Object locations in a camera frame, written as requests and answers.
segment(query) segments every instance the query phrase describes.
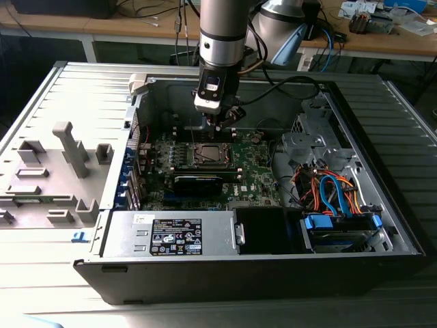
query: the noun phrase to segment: blue latch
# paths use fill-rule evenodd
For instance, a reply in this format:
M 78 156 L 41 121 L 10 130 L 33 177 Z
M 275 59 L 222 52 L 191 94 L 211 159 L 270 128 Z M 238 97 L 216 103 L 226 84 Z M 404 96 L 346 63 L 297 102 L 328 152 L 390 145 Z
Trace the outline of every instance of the blue latch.
M 313 228 L 332 229 L 334 227 L 329 215 L 308 215 L 305 218 L 305 226 L 308 230 Z
M 375 223 L 375 226 L 377 228 L 381 228 L 382 227 L 382 221 L 379 215 L 374 215 L 373 217 L 371 217 L 373 219 L 373 222 Z
M 89 243 L 88 234 L 84 231 L 75 232 L 73 238 L 71 238 L 72 243 Z

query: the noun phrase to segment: yellow cable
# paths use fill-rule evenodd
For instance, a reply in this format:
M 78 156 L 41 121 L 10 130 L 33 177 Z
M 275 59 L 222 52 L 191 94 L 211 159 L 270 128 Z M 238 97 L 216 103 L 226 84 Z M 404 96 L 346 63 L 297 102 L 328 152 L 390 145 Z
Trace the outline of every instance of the yellow cable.
M 361 212 L 361 210 L 360 210 L 360 206 L 358 205 L 358 200 L 356 200 L 356 191 L 354 191 L 354 200 L 355 200 L 355 206 L 356 206 L 356 209 L 358 210 L 358 213 L 363 214 L 363 212 Z

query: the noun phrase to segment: computer case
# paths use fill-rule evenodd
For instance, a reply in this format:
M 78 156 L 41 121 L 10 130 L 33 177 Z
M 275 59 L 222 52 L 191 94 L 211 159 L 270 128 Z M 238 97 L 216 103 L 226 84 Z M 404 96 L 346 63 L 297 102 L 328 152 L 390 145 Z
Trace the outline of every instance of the computer case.
M 11 0 L 19 14 L 86 16 L 106 19 L 116 10 L 117 0 Z

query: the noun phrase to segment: warning label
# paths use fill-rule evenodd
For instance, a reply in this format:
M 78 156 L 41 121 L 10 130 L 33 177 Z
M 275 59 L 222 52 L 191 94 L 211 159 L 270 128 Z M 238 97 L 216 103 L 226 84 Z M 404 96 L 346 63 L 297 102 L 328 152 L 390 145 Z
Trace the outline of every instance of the warning label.
M 201 255 L 201 219 L 153 220 L 150 253 L 163 255 Z

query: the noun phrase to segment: wire bundle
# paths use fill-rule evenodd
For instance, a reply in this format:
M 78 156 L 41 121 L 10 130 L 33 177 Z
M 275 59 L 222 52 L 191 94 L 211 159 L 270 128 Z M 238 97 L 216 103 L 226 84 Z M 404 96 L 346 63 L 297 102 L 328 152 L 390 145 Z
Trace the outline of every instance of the wire bundle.
M 336 215 L 337 211 L 333 208 L 333 206 L 325 202 L 326 196 L 321 192 L 324 192 L 323 183 L 331 183 L 335 185 L 335 180 L 342 184 L 340 192 L 342 192 L 342 196 L 339 197 L 340 207 L 342 205 L 341 198 L 344 197 L 348 201 L 349 210 L 352 214 L 362 214 L 363 212 L 360 209 L 358 204 L 358 196 L 355 190 L 355 186 L 346 179 L 344 176 L 340 176 L 333 171 L 327 169 L 311 169 L 311 172 L 305 172 L 302 167 L 298 167 L 296 170 L 296 174 L 294 175 L 293 182 L 296 183 L 296 179 L 300 174 L 311 174 L 311 189 L 308 190 L 300 199 L 299 203 L 301 206 L 310 210 L 311 212 L 323 213 L 326 215 Z M 333 180 L 326 180 L 325 177 L 331 177 Z M 335 197 L 335 194 L 338 194 L 339 190 L 333 188 L 329 195 L 329 200 Z

